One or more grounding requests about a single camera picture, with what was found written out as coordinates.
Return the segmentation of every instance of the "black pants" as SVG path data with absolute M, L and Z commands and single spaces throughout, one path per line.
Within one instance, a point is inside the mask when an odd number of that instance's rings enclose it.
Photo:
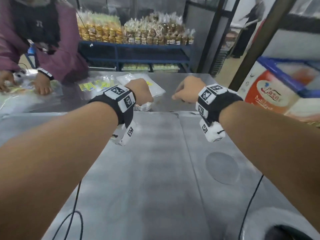
M 232 52 L 232 56 L 235 58 L 239 58 L 243 55 L 246 50 L 246 47 L 249 44 L 252 34 L 254 33 L 257 24 L 251 24 L 247 27 L 247 29 L 243 30 L 240 34 L 237 44 Z

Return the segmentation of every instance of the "blue freezer rim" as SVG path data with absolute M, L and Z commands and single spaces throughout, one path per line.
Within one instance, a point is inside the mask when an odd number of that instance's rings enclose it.
M 319 71 L 319 69 L 313 67 L 308 62 L 311 60 L 293 60 L 293 59 L 280 59 L 280 58 L 268 58 L 264 56 L 260 56 L 257 61 L 267 70 L 272 72 L 283 84 L 288 86 L 294 92 L 296 92 L 302 98 L 320 98 L 320 90 L 310 90 L 306 89 L 305 86 L 292 79 L 287 73 L 283 72 L 280 68 L 277 67 L 277 63 L 303 63 L 307 66 L 314 68 L 315 70 Z

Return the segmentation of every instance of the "apron logo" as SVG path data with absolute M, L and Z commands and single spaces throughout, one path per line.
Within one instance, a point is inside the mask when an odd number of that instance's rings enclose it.
M 37 20 L 37 27 L 43 28 L 43 26 L 42 26 L 42 21 Z

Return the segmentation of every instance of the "fist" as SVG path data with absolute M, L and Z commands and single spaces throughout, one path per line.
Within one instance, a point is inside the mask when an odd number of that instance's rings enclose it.
M 17 85 L 14 81 L 14 75 L 10 71 L 1 71 L 0 72 L 0 91 L 8 92 L 8 88 L 5 85 L 5 81 L 10 81 L 13 85 Z
M 50 79 L 41 72 L 38 72 L 35 77 L 34 86 L 35 90 L 41 95 L 47 95 L 52 92 Z
M 172 96 L 173 100 L 182 99 L 188 103 L 198 101 L 198 93 L 206 84 L 198 77 L 187 76 L 178 86 L 176 93 Z
M 141 106 L 147 102 L 153 102 L 153 97 L 151 96 L 149 86 L 143 78 L 131 80 L 125 86 L 134 92 L 137 105 Z

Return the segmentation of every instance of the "purple shirt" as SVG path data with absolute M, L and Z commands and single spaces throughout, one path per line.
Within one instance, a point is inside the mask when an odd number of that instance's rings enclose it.
M 55 80 L 86 77 L 88 64 L 78 53 L 80 35 L 76 9 L 65 0 L 56 1 L 60 26 L 59 47 L 53 55 L 36 49 L 39 67 L 51 73 Z M 16 33 L 11 20 L 8 0 L 0 0 L 0 70 L 18 71 L 20 56 L 30 47 Z

